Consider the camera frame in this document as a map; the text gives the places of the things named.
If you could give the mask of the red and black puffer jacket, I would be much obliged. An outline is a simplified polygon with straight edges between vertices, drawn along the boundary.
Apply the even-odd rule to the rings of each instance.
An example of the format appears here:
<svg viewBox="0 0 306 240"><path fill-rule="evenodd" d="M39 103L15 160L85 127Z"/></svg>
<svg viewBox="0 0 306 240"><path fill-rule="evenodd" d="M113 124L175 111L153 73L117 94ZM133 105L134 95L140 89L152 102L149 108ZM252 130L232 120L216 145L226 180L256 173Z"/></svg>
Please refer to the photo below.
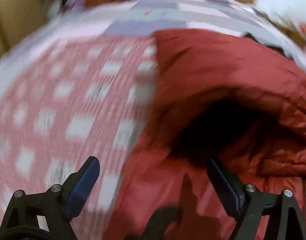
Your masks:
<svg viewBox="0 0 306 240"><path fill-rule="evenodd" d="M202 29L153 35L152 112L124 166L104 239L230 239L213 188L218 158L243 184L304 206L306 71L249 37Z"/></svg>

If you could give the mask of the red white checkered mat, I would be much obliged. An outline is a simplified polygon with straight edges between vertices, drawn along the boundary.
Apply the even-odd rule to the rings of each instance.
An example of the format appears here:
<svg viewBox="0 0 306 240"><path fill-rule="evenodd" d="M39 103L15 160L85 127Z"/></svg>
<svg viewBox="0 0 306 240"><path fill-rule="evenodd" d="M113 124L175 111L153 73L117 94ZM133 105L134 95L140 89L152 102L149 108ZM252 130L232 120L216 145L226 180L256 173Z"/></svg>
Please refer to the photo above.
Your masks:
<svg viewBox="0 0 306 240"><path fill-rule="evenodd" d="M14 191L44 192L95 156L100 176L72 226L78 239L101 239L155 70L152 37L103 36L56 43L18 74L0 100L0 225Z"/></svg>

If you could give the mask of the wooden wardrobe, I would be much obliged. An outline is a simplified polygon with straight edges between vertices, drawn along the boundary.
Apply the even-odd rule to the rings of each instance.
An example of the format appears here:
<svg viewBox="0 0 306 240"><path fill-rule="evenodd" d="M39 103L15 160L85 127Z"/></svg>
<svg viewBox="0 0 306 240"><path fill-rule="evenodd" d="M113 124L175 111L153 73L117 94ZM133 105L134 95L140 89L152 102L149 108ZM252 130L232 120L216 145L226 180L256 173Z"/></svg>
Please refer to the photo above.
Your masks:
<svg viewBox="0 0 306 240"><path fill-rule="evenodd" d="M0 0L0 58L46 20L39 0Z"/></svg>

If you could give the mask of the pastel checkered bed quilt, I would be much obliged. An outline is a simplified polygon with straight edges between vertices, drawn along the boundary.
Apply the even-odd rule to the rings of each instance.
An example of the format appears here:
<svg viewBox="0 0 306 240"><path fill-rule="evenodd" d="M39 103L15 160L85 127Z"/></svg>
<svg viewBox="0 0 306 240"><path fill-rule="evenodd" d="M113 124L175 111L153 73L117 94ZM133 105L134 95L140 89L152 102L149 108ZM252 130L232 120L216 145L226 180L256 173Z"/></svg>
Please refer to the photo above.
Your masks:
<svg viewBox="0 0 306 240"><path fill-rule="evenodd" d="M0 60L0 98L15 78L53 43L109 35L148 35L165 28L200 28L239 36L252 34L284 49L306 71L306 55L290 38L258 16L254 7L233 0L137 0L57 15Z"/></svg>

